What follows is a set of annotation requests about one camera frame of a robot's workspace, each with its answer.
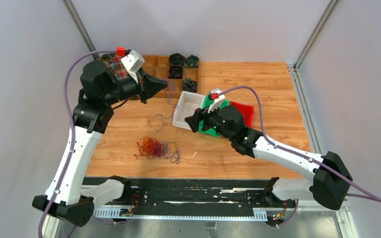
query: plastic bin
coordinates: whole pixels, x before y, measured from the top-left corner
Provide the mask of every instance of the plastic bin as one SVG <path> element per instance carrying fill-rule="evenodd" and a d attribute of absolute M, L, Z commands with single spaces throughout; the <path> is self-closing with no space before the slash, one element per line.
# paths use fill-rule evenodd
<path fill-rule="evenodd" d="M 191 130 L 185 118 L 192 116 L 197 108 L 203 106 L 205 95 L 182 91 L 178 106 L 173 114 L 173 126 Z"/>
<path fill-rule="evenodd" d="M 208 99 L 208 97 L 205 97 L 204 99 L 204 102 L 202 104 L 202 107 L 201 108 L 205 108 L 205 107 L 208 107 L 209 105 L 211 105 L 212 102 Z M 223 108 L 225 106 L 228 106 L 230 104 L 230 101 L 227 101 L 227 100 L 224 100 L 224 102 L 221 104 L 220 108 Z M 207 131 L 202 131 L 202 127 L 203 127 L 203 121 L 201 121 L 199 123 L 199 130 L 198 132 L 201 132 L 201 133 L 205 133 L 205 134 L 208 134 L 208 135 L 212 135 L 212 136 L 216 136 L 216 137 L 221 137 L 221 135 L 217 135 L 215 133 L 215 130 L 213 129 L 208 129 Z"/>
<path fill-rule="evenodd" d="M 252 128 L 252 120 L 254 119 L 254 107 L 232 101 L 230 102 L 230 106 L 234 106 L 237 111 L 243 115 L 245 125 Z"/>

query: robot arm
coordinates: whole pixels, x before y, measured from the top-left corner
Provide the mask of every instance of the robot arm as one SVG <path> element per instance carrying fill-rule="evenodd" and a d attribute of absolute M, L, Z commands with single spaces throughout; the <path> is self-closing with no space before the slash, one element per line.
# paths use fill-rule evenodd
<path fill-rule="evenodd" d="M 73 110 L 75 141 L 66 144 L 59 168 L 44 195 L 35 196 L 33 207 L 44 211 L 53 194 L 56 197 L 49 214 L 84 226 L 95 209 L 115 199 L 130 197 L 130 180 L 118 176 L 110 177 L 105 183 L 90 190 L 81 191 L 82 180 L 101 137 L 106 131 L 114 112 L 112 104 L 139 96 L 142 103 L 167 87 L 167 82 L 146 74 L 142 70 L 143 57 L 136 51 L 130 51 L 122 59 L 128 76 L 118 80 L 103 62 L 93 61 L 83 68 L 82 89 L 78 105 Z M 59 190 L 55 190 L 61 177 L 70 145 L 75 143 L 67 171 Z"/>
<path fill-rule="evenodd" d="M 193 116 L 185 118 L 194 133 L 198 131 L 199 123 L 203 121 L 203 131 L 210 128 L 215 130 L 217 134 L 226 137 L 240 154 L 272 161 L 296 171 L 305 178 L 292 180 L 272 178 L 270 186 L 264 191 L 264 195 L 269 193 L 270 198 L 267 200 L 276 202 L 295 198 L 316 200 L 326 208 L 339 210 L 350 185 L 319 164 L 313 163 L 314 160 L 323 163 L 352 181 L 337 154 L 333 152 L 328 152 L 326 155 L 315 154 L 280 143 L 270 137 L 266 138 L 261 131 L 246 127 L 242 114 L 235 107 L 226 106 L 219 109 L 225 98 L 223 95 L 212 97 L 218 93 L 221 91 L 215 89 L 208 95 L 213 101 L 212 105 L 203 109 L 198 108 Z"/>

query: plaid cloth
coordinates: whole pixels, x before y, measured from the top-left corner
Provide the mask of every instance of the plaid cloth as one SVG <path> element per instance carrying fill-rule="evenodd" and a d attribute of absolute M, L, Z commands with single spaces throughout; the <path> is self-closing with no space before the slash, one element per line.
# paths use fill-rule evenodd
<path fill-rule="evenodd" d="M 96 61 L 101 61 L 107 65 L 112 73 L 115 75 L 118 81 L 127 77 L 127 70 L 121 61 L 122 57 L 115 56 L 114 53 L 104 54 L 100 58 L 96 59 Z"/>

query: wooden organizer box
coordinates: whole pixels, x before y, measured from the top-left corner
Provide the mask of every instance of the wooden organizer box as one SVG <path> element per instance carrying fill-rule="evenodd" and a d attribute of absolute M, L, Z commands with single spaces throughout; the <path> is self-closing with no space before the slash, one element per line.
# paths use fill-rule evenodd
<path fill-rule="evenodd" d="M 143 55 L 145 63 L 142 68 L 148 74 L 157 78 L 167 79 L 173 83 L 173 98 L 180 98 L 182 93 L 182 83 L 185 79 L 191 78 L 192 81 L 197 82 L 197 93 L 200 93 L 200 80 L 199 80 L 199 67 L 198 68 L 183 68 L 183 76 L 181 79 L 168 78 L 169 76 L 169 57 L 168 56 L 150 56 Z M 167 86 L 167 95 L 171 93 L 172 89 L 170 83 Z M 155 95 L 156 98 L 166 97 L 166 92 L 163 90 Z"/>

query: wooden tabletop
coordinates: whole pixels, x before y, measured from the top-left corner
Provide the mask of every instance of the wooden tabletop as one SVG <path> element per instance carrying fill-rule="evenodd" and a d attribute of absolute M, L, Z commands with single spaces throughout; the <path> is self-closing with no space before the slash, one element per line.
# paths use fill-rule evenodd
<path fill-rule="evenodd" d="M 266 133 L 280 142 L 310 151 L 285 63 L 202 62 L 200 71 L 202 94 L 217 87 L 223 91 L 238 85 L 254 88 L 262 102 Z M 253 128 L 260 130 L 256 99 L 249 90 L 230 92 L 226 94 L 226 99 L 255 106 Z M 156 129 L 162 128 L 162 121 L 155 115 L 160 113 L 169 117 L 172 112 L 172 107 L 163 98 L 152 98 L 146 105 L 129 101 L 115 110 L 106 133 L 94 151 L 86 175 L 209 179 L 301 177 L 273 162 L 238 154 L 224 138 L 173 127 L 171 119 L 166 120 L 164 128 L 157 132 Z M 180 163 L 171 163 L 166 159 L 149 160 L 146 157 L 137 160 L 134 156 L 139 154 L 136 142 L 145 136 L 175 141 L 182 155 Z"/>

